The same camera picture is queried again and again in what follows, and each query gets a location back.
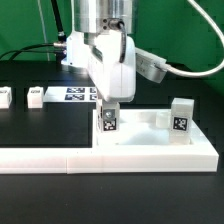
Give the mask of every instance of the white cable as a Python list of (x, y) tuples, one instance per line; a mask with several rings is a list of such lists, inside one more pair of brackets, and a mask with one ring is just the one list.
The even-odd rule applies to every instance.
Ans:
[[(219, 29), (219, 27), (216, 25), (216, 23), (211, 19), (211, 17), (194, 1), (194, 0), (188, 0), (188, 2), (204, 17), (204, 19), (211, 25), (213, 30), (216, 32), (218, 37), (220, 38), (222, 45), (224, 47), (224, 36), (222, 31)], [(202, 76), (209, 76), (212, 75), (219, 70), (221, 70), (224, 67), (224, 59), (216, 68), (205, 71), (205, 72), (186, 72), (181, 71), (176, 68), (173, 68), (171, 65), (164, 65), (163, 69), (166, 69), (169, 72), (172, 72), (176, 75), (185, 76), (185, 77), (202, 77)]]
[[(37, 0), (37, 4), (38, 4), (39, 13), (40, 13), (40, 19), (41, 19), (41, 24), (42, 24), (42, 31), (43, 31), (43, 35), (44, 35), (44, 42), (48, 43), (48, 41), (47, 41), (47, 34), (46, 34), (46, 28), (45, 28), (45, 23), (44, 23), (44, 16), (43, 16), (42, 7), (41, 7), (41, 1)], [(49, 53), (47, 53), (47, 60), (50, 61), (50, 54)]]
[(71, 7), (72, 7), (72, 31), (75, 30), (75, 4), (74, 0), (71, 0)]

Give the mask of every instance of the white platform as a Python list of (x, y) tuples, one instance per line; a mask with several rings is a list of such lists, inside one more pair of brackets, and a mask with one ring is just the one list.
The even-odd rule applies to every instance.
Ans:
[(0, 173), (215, 172), (218, 153), (193, 122), (190, 145), (170, 145), (158, 111), (121, 110), (117, 133), (96, 132), (86, 149), (0, 149)]

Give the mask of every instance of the white block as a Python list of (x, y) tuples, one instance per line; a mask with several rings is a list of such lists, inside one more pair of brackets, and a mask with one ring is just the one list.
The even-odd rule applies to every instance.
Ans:
[(9, 108), (12, 102), (12, 91), (11, 87), (1, 87), (0, 88), (0, 108)]
[(171, 106), (170, 143), (190, 144), (194, 100), (175, 98)]
[(28, 108), (42, 108), (43, 107), (43, 87), (31, 87), (27, 94)]

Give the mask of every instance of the green background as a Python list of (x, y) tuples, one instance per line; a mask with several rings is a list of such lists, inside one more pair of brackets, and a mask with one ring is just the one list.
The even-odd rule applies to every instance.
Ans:
[[(197, 0), (224, 31), (224, 1)], [(41, 0), (47, 41), (57, 40), (50, 0)], [(58, 0), (67, 35), (71, 32), (70, 0)], [(183, 63), (193, 71), (213, 68), (222, 61), (223, 48), (215, 33), (187, 0), (139, 0), (136, 46)], [(44, 43), (37, 0), (1, 0), (0, 54)], [(17, 60), (47, 60), (46, 54), (23, 53)], [(224, 95), (223, 71), (205, 78)]]

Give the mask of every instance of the black table surface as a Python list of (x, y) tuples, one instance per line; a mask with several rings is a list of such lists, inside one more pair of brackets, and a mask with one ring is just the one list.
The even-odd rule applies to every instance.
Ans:
[[(29, 87), (93, 86), (55, 63), (1, 62), (0, 86), (12, 87), (0, 111), (0, 147), (91, 147), (94, 103), (45, 103), (29, 110)], [(224, 223), (224, 97), (201, 79), (167, 74), (161, 84), (137, 75), (123, 109), (167, 109), (195, 100), (194, 121), (219, 153), (216, 173), (0, 175), (0, 223)]]

